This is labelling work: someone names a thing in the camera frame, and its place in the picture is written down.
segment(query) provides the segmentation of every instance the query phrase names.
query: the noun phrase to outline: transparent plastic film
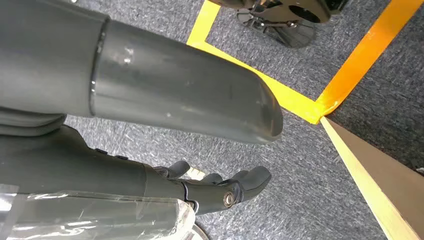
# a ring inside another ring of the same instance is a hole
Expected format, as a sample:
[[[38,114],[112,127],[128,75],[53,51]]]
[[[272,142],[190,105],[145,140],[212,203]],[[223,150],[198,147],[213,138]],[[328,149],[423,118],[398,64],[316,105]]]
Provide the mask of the transparent plastic film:
[[[25,201],[2,230],[7,240],[178,240],[195,223],[194,211],[179,199],[73,191],[15,197]]]
[[[14,185],[0,184],[0,240],[7,239],[14,224],[11,213],[18,189]]]

